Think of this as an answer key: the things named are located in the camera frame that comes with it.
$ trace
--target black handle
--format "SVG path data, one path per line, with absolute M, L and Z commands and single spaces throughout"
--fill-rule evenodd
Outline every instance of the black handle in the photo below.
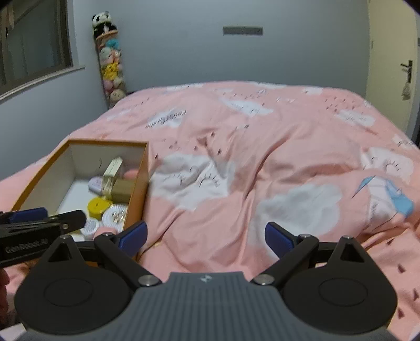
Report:
M 408 68 L 408 70 L 407 70 L 407 72 L 408 72 L 408 79 L 407 79 L 407 81 L 409 83 L 411 83 L 411 75 L 413 73 L 413 61 L 412 60 L 409 60 L 408 61 L 408 65 L 401 64 L 401 66 L 403 66 L 405 68 Z

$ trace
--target blue gripper pad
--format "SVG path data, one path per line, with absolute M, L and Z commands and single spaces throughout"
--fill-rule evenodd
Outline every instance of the blue gripper pad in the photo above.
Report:
M 147 225 L 141 221 L 120 233 L 118 237 L 118 247 L 129 257 L 134 257 L 147 241 Z
M 268 223 L 265 227 L 265 242 L 279 258 L 282 258 L 295 246 L 293 240 L 281 233 L 272 223 Z
M 9 223 L 26 223 L 29 221 L 44 220 L 48 218 L 48 212 L 44 207 L 32 208 L 31 210 L 17 211 L 9 217 Z

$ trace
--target white door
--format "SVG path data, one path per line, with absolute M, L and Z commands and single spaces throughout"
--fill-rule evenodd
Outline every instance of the white door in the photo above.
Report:
M 366 99 L 402 131 L 412 109 L 417 75 L 415 13 L 403 0 L 367 0 L 370 21 L 370 60 Z M 406 68 L 413 61 L 411 98 L 404 100 Z

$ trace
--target cardboard box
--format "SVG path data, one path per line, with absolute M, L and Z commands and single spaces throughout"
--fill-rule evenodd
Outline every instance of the cardboard box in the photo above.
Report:
M 88 181 L 102 176 L 110 162 L 123 158 L 126 169 L 138 169 L 124 228 L 142 219 L 148 175 L 146 142 L 96 141 L 70 139 L 46 162 L 13 206 L 13 210 L 45 207 L 49 215 L 83 210 L 96 194 L 88 190 Z M 84 238 L 73 235 L 76 241 Z

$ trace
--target window frame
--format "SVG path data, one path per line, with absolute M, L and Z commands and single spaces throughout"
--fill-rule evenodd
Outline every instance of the window frame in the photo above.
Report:
M 30 6 L 25 12 L 16 20 L 15 23 L 18 23 L 27 13 L 33 10 L 37 5 L 42 3 L 45 0 L 37 0 L 32 6 Z M 9 56 L 7 52 L 7 45 L 2 42 L 7 40 L 7 12 L 6 7 L 0 10 L 0 76 L 5 80 L 5 84 L 1 85 L 0 83 L 0 96 L 7 94 L 8 92 L 13 91 L 16 88 L 19 88 L 27 83 L 30 83 L 36 79 L 42 79 L 48 75 L 56 73 L 61 70 L 65 70 L 73 67 L 73 61 L 71 58 L 70 51 L 70 39 L 68 35 L 68 16 L 67 16 L 67 0 L 57 0 L 57 31 L 58 31 L 58 45 L 61 56 L 61 64 L 44 68 L 38 72 L 32 73 L 26 77 L 14 80 L 11 75 L 8 73 L 8 70 L 11 70 Z

